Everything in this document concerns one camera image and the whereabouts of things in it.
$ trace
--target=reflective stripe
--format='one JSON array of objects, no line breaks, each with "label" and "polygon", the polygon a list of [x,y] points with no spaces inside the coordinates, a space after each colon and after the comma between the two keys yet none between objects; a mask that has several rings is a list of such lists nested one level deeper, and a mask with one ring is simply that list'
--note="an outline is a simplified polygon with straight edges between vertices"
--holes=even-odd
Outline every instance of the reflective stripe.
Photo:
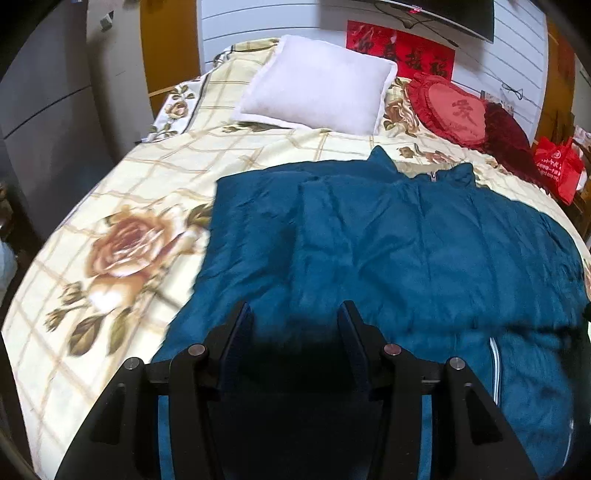
[{"label": "reflective stripe", "polygon": [[566,446],[566,453],[564,454],[564,462],[562,462],[562,466],[566,465],[566,460],[569,459],[569,453],[570,453],[570,445],[573,442],[573,432],[574,432],[574,420],[571,420],[569,423],[569,443]]},{"label": "reflective stripe", "polygon": [[501,354],[499,353],[499,346],[496,344],[494,337],[489,338],[492,352],[492,362],[494,366],[493,380],[492,380],[492,399],[497,406],[501,401]]}]

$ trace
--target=red heart-shaped pillow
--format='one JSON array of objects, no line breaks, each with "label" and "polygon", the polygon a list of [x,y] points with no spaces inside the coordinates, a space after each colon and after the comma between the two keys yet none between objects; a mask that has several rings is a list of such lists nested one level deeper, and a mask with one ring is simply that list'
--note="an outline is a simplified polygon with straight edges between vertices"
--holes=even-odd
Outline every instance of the red heart-shaped pillow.
[{"label": "red heart-shaped pillow", "polygon": [[433,133],[462,147],[482,151],[485,102],[440,76],[417,73],[408,97],[419,120]]}]

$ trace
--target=blue jacket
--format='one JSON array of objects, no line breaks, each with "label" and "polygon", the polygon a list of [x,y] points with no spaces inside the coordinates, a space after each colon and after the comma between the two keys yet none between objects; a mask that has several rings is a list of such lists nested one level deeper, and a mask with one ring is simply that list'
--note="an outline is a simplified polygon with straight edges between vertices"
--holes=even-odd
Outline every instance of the blue jacket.
[{"label": "blue jacket", "polygon": [[[153,360],[202,341],[247,300],[256,318],[249,385],[282,388],[286,371],[309,380],[309,364],[294,359],[315,346],[323,352],[316,373],[336,385],[348,368],[336,346],[336,310],[353,300],[365,322],[418,358],[464,358],[499,398],[538,474],[551,475],[570,442],[573,399],[559,353],[588,302],[580,255],[547,215],[477,188],[471,164],[432,180],[397,172],[381,147],[367,161],[220,179],[194,294]],[[171,470],[166,408],[163,478]],[[423,416],[426,479],[428,408]]]}]

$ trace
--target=jacket zipper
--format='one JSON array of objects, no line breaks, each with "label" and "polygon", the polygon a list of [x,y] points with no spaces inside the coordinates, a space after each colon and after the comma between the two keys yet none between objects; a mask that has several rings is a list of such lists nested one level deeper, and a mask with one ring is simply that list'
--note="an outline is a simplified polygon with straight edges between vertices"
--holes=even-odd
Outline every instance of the jacket zipper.
[{"label": "jacket zipper", "polygon": [[501,402],[501,354],[499,353],[499,346],[496,344],[494,337],[489,338],[492,352],[493,362],[493,380],[492,380],[492,399],[497,406]]}]

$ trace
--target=black cable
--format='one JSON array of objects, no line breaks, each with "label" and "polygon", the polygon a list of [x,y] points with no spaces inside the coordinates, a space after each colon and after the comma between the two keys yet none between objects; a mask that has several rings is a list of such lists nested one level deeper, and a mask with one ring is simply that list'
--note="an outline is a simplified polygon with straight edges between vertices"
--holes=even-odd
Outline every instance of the black cable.
[{"label": "black cable", "polygon": [[[374,2],[374,7],[381,13],[383,13],[384,15],[388,15],[390,17],[395,18],[396,20],[400,21],[402,23],[402,25],[404,26],[404,28],[406,28],[407,30],[410,30],[412,27],[416,26],[416,25],[424,25],[427,22],[432,22],[435,19],[429,19],[429,20],[424,20],[424,21],[416,21],[415,23],[411,24],[410,27],[408,27],[407,25],[409,23],[407,19],[405,18],[401,18],[397,15],[394,15],[391,12],[386,12],[384,10],[382,10],[380,7],[378,7],[378,3]],[[490,72],[490,75],[497,80],[498,82],[501,83],[501,88],[503,88],[503,90],[507,90],[508,92],[513,92],[515,94],[515,96],[518,98],[518,100],[527,100],[529,103],[531,103],[532,105],[534,105],[538,110],[540,110],[541,108],[533,101],[528,99],[526,96],[524,96],[523,94],[523,88],[520,88],[519,90],[514,89],[512,86],[510,86],[509,84],[507,84],[507,82],[504,82],[499,76],[497,76],[495,74],[495,72],[493,72],[489,67],[487,67],[486,65],[483,65],[481,62],[479,62],[477,59],[475,59],[472,55],[470,55],[466,50],[464,50],[461,46],[458,45],[458,43],[454,42],[453,40],[445,37],[444,35],[440,34],[437,30],[435,30],[434,28],[431,28],[429,25],[424,25],[425,28],[429,29],[431,32],[435,33],[435,35],[441,37],[443,40],[447,41],[450,45],[459,48],[462,52],[465,53],[465,55],[468,55],[472,60],[474,60],[475,62],[478,63],[478,65],[484,67],[486,70],[488,70]]]},{"label": "black cable", "polygon": [[396,20],[398,20],[400,23],[402,23],[402,25],[404,26],[404,28],[406,28],[407,30],[410,30],[412,27],[415,27],[416,25],[423,25],[427,22],[433,22],[435,21],[434,18],[427,18],[426,20],[414,20],[414,23],[409,24],[408,20],[405,18],[401,18],[398,17],[397,15],[394,15],[390,12],[385,12],[384,10],[382,10],[380,7],[378,7],[378,3],[374,2],[374,7],[379,10],[380,12],[382,12],[384,15],[389,15],[390,17],[394,17]]}]

